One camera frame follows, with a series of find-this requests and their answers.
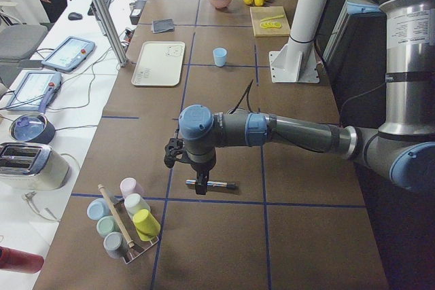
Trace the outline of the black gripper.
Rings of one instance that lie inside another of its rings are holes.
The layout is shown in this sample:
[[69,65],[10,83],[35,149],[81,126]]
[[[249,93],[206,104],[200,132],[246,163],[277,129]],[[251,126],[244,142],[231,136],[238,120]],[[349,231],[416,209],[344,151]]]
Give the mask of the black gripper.
[[210,164],[195,164],[196,181],[194,184],[197,195],[205,195],[207,193],[207,183],[209,181],[209,172],[212,169]]

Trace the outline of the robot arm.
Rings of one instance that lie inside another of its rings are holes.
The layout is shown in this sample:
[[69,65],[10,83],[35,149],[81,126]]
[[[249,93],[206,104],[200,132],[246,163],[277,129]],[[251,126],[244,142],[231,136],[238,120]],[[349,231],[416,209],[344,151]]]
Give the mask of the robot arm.
[[378,128],[351,126],[347,99],[338,125],[190,105],[165,147],[165,165],[189,164],[196,171],[196,193],[206,194],[218,147],[287,143],[353,160],[408,191],[433,193],[434,0],[347,0],[347,12],[386,16],[385,121]]

